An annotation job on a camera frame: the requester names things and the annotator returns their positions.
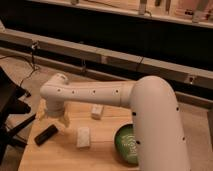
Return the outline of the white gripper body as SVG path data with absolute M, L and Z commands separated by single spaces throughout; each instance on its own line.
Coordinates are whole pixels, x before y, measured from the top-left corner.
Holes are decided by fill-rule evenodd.
M 65 105 L 63 101 L 51 101 L 47 100 L 45 102 L 45 114 L 52 118 L 61 117 L 65 112 Z

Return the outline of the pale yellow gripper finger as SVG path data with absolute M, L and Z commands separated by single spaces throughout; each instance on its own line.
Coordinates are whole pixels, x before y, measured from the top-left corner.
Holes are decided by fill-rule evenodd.
M 68 114 L 62 114 L 58 116 L 58 121 L 63 124 L 66 128 L 70 125 L 70 119 Z

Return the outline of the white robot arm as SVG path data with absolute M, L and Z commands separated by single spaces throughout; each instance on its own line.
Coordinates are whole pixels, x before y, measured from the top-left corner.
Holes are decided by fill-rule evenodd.
M 137 81 L 71 82 L 60 73 L 40 88 L 45 114 L 64 115 L 76 101 L 131 111 L 140 171 L 191 171 L 186 137 L 173 88 L 158 76 Z

